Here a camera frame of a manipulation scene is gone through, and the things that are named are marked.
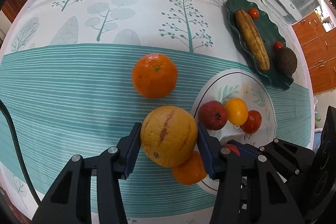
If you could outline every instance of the tablecloth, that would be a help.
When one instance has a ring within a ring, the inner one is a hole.
[[[237,52],[226,0],[28,0],[0,49],[0,98],[40,195],[72,155],[99,155],[156,107],[170,104],[194,112],[201,90],[230,69],[263,87],[277,138],[308,146],[314,105],[301,47],[290,26],[260,0],[249,1],[269,14],[298,57],[287,91],[271,87]],[[175,90],[159,100],[140,97],[131,83],[134,64],[152,52],[168,55],[179,70]],[[224,87],[220,92],[224,96]],[[262,95],[255,96],[264,107]],[[31,218],[36,205],[1,118],[0,125],[0,170],[15,204]],[[215,201],[197,184],[176,182],[169,169],[142,151],[134,173],[120,186],[129,223],[208,223]],[[96,220],[95,181],[91,198]]]

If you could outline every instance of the avocado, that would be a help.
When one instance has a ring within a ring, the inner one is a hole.
[[[279,73],[292,76],[297,68],[296,55],[290,48],[279,48],[275,51],[273,65]]]

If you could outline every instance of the red tomato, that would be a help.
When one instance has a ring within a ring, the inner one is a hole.
[[[282,48],[282,47],[283,47],[283,45],[282,45],[282,43],[279,42],[279,41],[275,42],[274,45],[273,45],[273,49],[274,49],[274,50],[280,49],[280,48]]]
[[[241,126],[246,134],[253,134],[258,131],[261,126],[261,114],[256,110],[250,110],[247,121]]]
[[[249,9],[249,15],[250,17],[252,17],[253,19],[256,19],[259,17],[259,11],[255,8],[250,8]]]

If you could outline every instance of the orange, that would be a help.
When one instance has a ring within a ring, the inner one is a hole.
[[[135,90],[143,97],[162,98],[174,90],[177,68],[164,54],[148,54],[135,64],[132,70],[132,82]]]
[[[163,167],[177,166],[189,157],[197,140],[193,116],[177,106],[161,106],[142,123],[140,142],[143,151]]]
[[[234,126],[240,127],[243,125],[249,116],[245,102],[240,98],[228,100],[225,104],[227,119]]]
[[[198,183],[207,176],[201,155],[197,151],[193,151],[184,163],[173,167],[171,171],[174,178],[185,185]]]

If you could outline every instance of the black cable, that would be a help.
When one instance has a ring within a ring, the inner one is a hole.
[[[29,177],[29,174],[28,174],[25,162],[23,160],[21,149],[20,149],[20,145],[19,145],[19,141],[17,139],[17,135],[16,135],[16,131],[15,131],[15,127],[14,127],[14,123],[13,123],[12,117],[9,114],[8,109],[6,108],[6,106],[4,105],[4,103],[1,100],[0,100],[0,110],[1,110],[2,114],[5,116],[6,121],[8,123],[9,130],[10,130],[10,133],[11,133],[12,139],[13,139],[13,144],[14,144],[16,156],[17,156],[17,159],[19,160],[19,164],[20,164],[23,176],[24,176],[24,178],[26,180],[26,183],[28,185],[28,188],[29,188],[31,194],[33,195],[33,198],[35,199],[37,205],[39,206],[40,203],[41,203],[41,200],[40,200],[40,198],[38,197],[38,195],[37,195],[37,193],[35,191],[35,188],[34,188],[34,186],[32,184],[32,181],[30,180],[30,177]]]

